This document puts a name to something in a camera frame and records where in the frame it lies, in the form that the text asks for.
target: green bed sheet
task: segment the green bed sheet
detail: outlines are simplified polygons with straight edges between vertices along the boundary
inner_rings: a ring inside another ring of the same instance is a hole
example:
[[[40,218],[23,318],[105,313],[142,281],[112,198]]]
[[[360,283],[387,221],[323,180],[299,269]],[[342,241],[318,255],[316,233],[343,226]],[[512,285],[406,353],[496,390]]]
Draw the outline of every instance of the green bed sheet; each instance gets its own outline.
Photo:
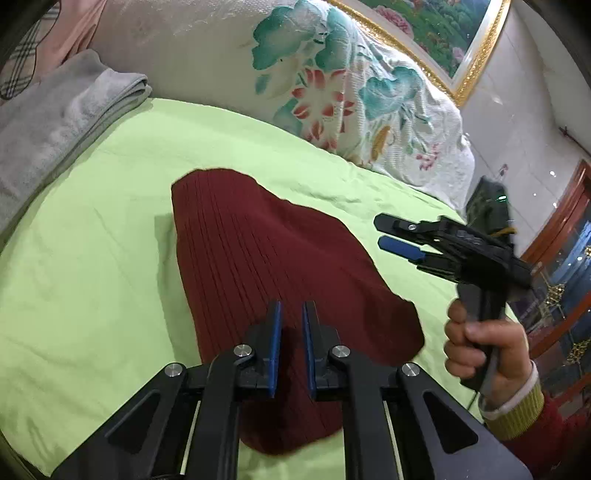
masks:
[[[165,364],[200,363],[176,263],[171,184],[225,167],[340,219],[393,292],[415,303],[417,362],[462,404],[444,369],[454,285],[378,249],[380,212],[458,218],[404,183],[225,110],[149,100],[96,141],[30,206],[0,257],[0,430],[45,474]],[[342,434],[283,457],[241,445],[239,478],[344,478]]]

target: red sleeve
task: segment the red sleeve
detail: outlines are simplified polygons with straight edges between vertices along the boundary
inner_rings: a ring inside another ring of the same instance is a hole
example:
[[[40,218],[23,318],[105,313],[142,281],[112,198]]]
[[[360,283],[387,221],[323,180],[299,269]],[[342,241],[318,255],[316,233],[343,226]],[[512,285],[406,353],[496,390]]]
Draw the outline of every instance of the red sleeve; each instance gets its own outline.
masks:
[[[526,465],[534,478],[541,478],[560,463],[586,423],[584,416],[563,419],[556,404],[545,395],[538,420],[524,434],[503,444]]]

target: plaid fabric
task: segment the plaid fabric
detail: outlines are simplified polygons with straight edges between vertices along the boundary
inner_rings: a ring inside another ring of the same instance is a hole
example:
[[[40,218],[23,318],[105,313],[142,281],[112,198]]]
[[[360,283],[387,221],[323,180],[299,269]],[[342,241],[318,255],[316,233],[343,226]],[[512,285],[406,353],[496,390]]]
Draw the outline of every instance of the plaid fabric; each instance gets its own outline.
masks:
[[[60,15],[57,2],[25,34],[0,72],[0,98],[10,100],[29,86],[35,73],[37,46],[55,25]]]

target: finger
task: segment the finger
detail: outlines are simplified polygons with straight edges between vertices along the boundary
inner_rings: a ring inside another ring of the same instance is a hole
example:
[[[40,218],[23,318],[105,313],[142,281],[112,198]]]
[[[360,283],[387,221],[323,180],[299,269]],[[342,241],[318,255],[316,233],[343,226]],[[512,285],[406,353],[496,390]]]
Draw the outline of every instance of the finger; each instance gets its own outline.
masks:
[[[447,342],[443,351],[452,362],[466,367],[481,367],[486,362],[484,352],[470,346],[457,346]]]
[[[466,365],[460,365],[449,358],[445,361],[445,369],[450,372],[454,377],[461,379],[472,378],[476,374],[474,367],[467,367]]]
[[[455,299],[447,309],[447,315],[450,320],[456,323],[464,323],[466,321],[466,309],[460,299]]]
[[[443,330],[452,343],[456,345],[465,345],[468,343],[466,335],[464,335],[464,326],[461,323],[450,320],[445,324]]]
[[[507,320],[486,320],[464,325],[468,340],[501,348],[522,348],[526,342],[521,324]]]

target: folded towel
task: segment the folded towel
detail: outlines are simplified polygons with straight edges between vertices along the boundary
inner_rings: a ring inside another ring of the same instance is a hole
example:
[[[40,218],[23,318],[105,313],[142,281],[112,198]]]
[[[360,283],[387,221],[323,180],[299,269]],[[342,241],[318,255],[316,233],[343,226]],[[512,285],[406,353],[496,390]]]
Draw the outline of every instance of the folded towel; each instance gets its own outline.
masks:
[[[0,107],[0,248],[35,195],[151,91],[85,50]]]

